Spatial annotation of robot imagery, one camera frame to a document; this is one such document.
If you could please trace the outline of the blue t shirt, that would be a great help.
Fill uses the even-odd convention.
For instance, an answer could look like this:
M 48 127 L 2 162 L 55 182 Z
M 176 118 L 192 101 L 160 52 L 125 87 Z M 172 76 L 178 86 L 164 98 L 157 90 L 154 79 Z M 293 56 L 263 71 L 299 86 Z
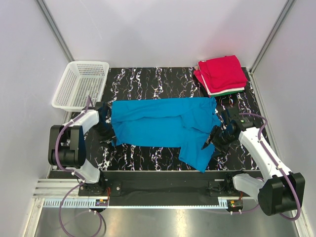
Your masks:
M 202 146 L 213 127 L 221 124 L 216 106 L 216 99 L 209 97 L 114 101 L 115 144 L 179 148 L 180 161 L 205 172 L 214 146 Z

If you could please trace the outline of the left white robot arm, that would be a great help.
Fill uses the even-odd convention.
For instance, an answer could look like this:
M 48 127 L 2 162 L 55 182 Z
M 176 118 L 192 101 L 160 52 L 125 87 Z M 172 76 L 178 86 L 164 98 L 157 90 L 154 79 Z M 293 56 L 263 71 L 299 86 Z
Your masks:
M 81 187 L 96 196 L 109 195 L 111 189 L 103 172 L 86 158 L 84 136 L 92 129 L 102 142 L 114 141 L 113 127 L 106 123 L 108 111 L 109 106 L 105 102 L 97 102 L 94 107 L 87 106 L 68 123 L 52 126 L 49 135 L 49 164 L 79 178 Z

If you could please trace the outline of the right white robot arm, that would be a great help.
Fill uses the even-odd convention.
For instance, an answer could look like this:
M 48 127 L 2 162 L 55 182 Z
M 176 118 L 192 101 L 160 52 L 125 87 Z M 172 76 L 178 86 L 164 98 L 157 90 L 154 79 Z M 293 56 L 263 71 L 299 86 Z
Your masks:
M 243 171 L 228 175 L 224 190 L 235 196 L 243 192 L 252 197 L 267 215 L 279 214 L 283 218 L 296 221 L 301 216 L 305 178 L 288 168 L 270 147 L 262 131 L 268 124 L 263 116 L 241 113 L 232 107 L 222 111 L 223 122 L 214 126 L 203 145 L 206 149 L 214 146 L 214 158 L 224 157 L 230 144 L 239 141 L 250 153 L 259 167 L 262 180 L 251 177 Z

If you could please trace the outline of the green folded t shirt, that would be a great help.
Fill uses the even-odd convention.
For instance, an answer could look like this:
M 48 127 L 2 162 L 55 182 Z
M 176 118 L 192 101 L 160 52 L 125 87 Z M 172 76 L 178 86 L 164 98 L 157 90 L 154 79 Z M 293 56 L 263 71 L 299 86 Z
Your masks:
M 219 96 L 224 96 L 224 95 L 230 95 L 230 94 L 235 94 L 235 93 L 240 93 L 243 92 L 243 90 L 230 90 L 230 91 L 221 91 L 220 93 L 212 93 L 209 95 L 209 97 L 219 97 Z

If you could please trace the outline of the white plastic basket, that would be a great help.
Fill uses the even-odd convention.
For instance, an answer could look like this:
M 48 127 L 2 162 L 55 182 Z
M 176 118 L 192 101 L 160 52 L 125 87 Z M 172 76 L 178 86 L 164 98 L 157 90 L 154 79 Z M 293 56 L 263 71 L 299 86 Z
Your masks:
M 67 112 L 80 112 L 87 98 L 100 102 L 107 81 L 109 64 L 101 61 L 70 62 L 60 79 L 51 105 Z

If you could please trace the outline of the red folded t shirt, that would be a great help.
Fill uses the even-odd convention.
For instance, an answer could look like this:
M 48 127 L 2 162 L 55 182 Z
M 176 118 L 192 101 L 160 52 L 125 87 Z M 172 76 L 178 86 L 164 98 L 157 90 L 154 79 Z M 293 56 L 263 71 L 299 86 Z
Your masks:
M 246 86 L 247 78 L 235 55 L 199 61 L 194 75 L 210 94 Z

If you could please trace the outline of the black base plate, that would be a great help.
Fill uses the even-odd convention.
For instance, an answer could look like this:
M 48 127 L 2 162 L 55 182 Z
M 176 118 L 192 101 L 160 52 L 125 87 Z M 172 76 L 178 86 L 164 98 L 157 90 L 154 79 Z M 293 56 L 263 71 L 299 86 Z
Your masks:
M 106 171 L 106 187 L 110 195 L 121 197 L 130 193 L 179 194 L 208 197 L 212 192 L 210 182 L 223 183 L 228 175 L 238 171 Z

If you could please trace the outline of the aluminium frame rail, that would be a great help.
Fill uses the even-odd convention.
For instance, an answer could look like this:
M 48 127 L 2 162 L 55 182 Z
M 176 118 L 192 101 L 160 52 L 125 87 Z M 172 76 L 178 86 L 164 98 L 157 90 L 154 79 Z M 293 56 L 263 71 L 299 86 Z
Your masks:
M 225 209 L 243 210 L 239 194 L 229 195 L 206 187 L 174 186 L 166 189 L 146 189 L 144 181 L 136 183 L 111 181 L 104 191 L 88 185 L 74 188 L 76 180 L 40 180 L 34 198 L 45 199 L 49 207 L 150 208 L 150 209 Z

